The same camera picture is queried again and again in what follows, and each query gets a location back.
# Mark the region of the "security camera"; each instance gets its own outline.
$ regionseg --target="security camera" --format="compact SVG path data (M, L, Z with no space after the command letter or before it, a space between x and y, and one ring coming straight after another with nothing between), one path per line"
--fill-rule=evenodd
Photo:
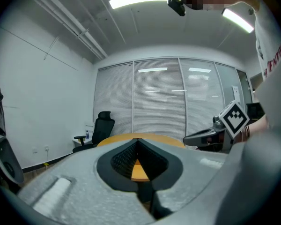
M185 16L185 7L183 6L183 2L180 0L168 0L168 5L172 8L176 13L180 16Z

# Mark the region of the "window blinds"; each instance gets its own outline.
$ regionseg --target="window blinds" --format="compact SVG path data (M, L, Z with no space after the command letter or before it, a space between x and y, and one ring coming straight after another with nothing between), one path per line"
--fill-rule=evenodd
M228 105L231 101L234 100L232 86L237 86L240 96L240 105L242 108L244 108L244 96L242 93L242 86L240 84L236 69L234 67L228 67L219 63L216 63L216 67L221 78L226 105Z
M132 62L98 71L94 120L101 111L115 120L111 136L132 132Z
M244 96L244 108L245 111L247 112L247 104L252 103L252 96L251 96L251 89L250 89L250 84L247 79L247 74L241 71L237 71L240 84L242 85L243 89L243 96Z
M185 98L178 59L134 63L133 131L185 137Z
M186 133L191 135L212 127L212 118L224 109L224 102L212 62L180 59L180 63L186 90Z

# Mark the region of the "office chair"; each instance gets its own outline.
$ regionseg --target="office chair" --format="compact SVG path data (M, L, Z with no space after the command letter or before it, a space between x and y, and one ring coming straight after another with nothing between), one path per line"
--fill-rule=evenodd
M0 138L0 176L15 194L20 190L18 184L24 182L22 168L5 136Z
M95 148L101 141L110 136L115 122L113 119L111 119L110 113L111 112L100 112L98 114L91 144L84 145L83 139L85 136L74 137L74 139L79 139L81 141L81 146L74 148L73 152Z

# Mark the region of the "round table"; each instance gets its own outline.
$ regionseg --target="round table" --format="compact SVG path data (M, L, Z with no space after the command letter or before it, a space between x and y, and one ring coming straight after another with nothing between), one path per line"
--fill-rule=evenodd
M185 148L185 146L180 141L174 138L163 136L163 135L151 134L151 133L128 133L128 134L115 135L104 139L102 142L98 144L98 147L105 146L110 143L123 141L123 140L133 139L133 138L147 138L157 142L166 143L168 145ZM131 180L141 181L141 182L149 181L149 178L147 177L145 171L142 169L140 162L138 160L134 165Z

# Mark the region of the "ceiling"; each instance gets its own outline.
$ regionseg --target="ceiling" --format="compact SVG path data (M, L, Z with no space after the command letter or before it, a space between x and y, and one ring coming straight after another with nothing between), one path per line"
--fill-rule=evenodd
M248 34L222 17L222 11L195 11L186 7L186 16L180 17L166 2L144 2L113 10L110 0L103 0L115 24L101 0L80 1L97 25L77 0L60 0L85 28L89 28L90 34L108 55L135 46L153 44L205 46L226 52L242 62L256 53L255 32ZM255 16L249 15L249 8L239 3L231 6L230 10L254 26Z

